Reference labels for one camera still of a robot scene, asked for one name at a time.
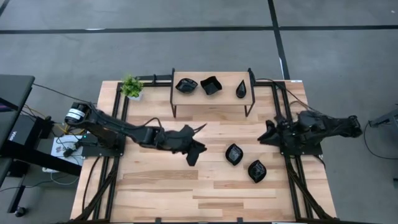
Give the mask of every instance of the floor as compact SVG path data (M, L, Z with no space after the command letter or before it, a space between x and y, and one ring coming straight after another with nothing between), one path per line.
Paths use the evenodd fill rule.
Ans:
M119 80L127 73L168 74L172 67L184 71L243 71L251 67L257 78L303 80L312 107L331 116L355 114L363 126L398 103L394 101L398 30L391 29L398 27L388 26L398 24L398 2L394 0L2 2L0 73L34 75L38 84L85 100L97 100L102 80ZM269 29L277 27L269 2L274 3L271 12L280 27L276 32ZM124 29L198 26L254 28L141 33ZM102 28L116 33L84 30ZM63 32L13 32L47 29ZM62 121L72 102L34 88L27 104ZM396 158L398 143L389 129L388 125L369 128L367 140L376 154ZM358 222L395 223L398 189L392 179L398 177L398 162L372 156L362 137L328 138L322 146L338 216ZM8 179L2 189L16 184ZM1 203L0 222L66 221L74 193L73 189L27 189L21 205L32 208L29 215L15 218L5 213L7 203ZM0 193L2 202L11 197L11 190Z

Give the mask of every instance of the small black dish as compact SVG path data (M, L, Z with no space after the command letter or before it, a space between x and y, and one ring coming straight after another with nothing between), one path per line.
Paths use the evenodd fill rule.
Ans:
M198 83L190 78L181 79L175 88L182 93L191 93L198 86Z
M226 150L225 157L232 165L236 166L242 160L243 151L237 145L232 144Z
M254 183L258 183L266 176L267 169L259 160L256 160L250 164L248 173L250 178L254 180Z
M200 81L200 85L206 91L207 95L212 95L218 90L223 89L223 86L221 86L221 83L215 76L208 77L207 79Z
M244 96L246 96L246 85L244 84L244 80L242 80L236 88L236 96L238 98L244 98Z

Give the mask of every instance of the green plant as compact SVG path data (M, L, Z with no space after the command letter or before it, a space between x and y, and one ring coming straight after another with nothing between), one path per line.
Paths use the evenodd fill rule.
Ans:
M126 96L138 97L144 84L139 81L139 78L134 78L132 75L127 76L123 80L122 93Z

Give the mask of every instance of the wooden tabletop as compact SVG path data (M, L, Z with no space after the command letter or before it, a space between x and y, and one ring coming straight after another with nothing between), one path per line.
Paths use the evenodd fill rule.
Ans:
M215 76L223 87L222 90L208 96L201 87L200 81ZM181 93L175 89L177 83L183 78L190 78L198 83L195 90L190 93ZM246 96L238 98L236 89L244 80ZM173 88L173 105L251 105L253 103L250 87L249 72L175 72Z
M98 108L107 114L112 113L116 86L117 82L102 84ZM303 83L286 81L286 87L302 101L307 100ZM165 222L235 222L236 217L247 222L294 220L284 158L277 147L256 141L266 131L265 120L275 116L271 88L257 86L254 91L256 104L247 118L236 106L179 106L179 116L173 118L170 87L145 87L141 101L129 102L127 122L139 125L156 116L165 129L176 130L184 124L197 128L207 123L195 136L206 144L207 151L200 154L195 167L190 167L181 154L142 148L128 138L119 165L111 221L154 222L156 217ZM120 117L123 98L119 106ZM292 105L293 113L301 110L299 104ZM242 161L235 167L224 155L232 143L244 151ZM247 168L257 159L267 167L267 175L254 184ZM81 213L82 196L94 160L89 158L83 163L71 218ZM323 165L313 156L302 156L302 160L309 191L327 213L335 216ZM94 169L86 204L97 191L101 165L102 159ZM299 190L297 193L304 217L302 195ZM106 192L100 218L104 217L107 197Z

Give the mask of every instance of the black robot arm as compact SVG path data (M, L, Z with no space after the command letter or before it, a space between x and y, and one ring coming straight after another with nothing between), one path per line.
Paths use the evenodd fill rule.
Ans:
M312 111L302 111L296 122L285 119L278 121L277 126L267 120L267 132L257 140L261 144L269 144L290 149L305 149L319 144L322 139L330 136L356 138L362 134L356 116L348 118L331 118Z
M194 140L193 136L205 125L196 129L185 125L180 131L165 131L159 119L152 118L150 121L155 119L159 126L135 126L97 110L92 104L73 103L65 122L71 127L89 131L98 138L102 147L109 150L117 147L118 135L121 134L130 137L141 147L188 154L187 162L194 166L199 154L206 151L206 147Z

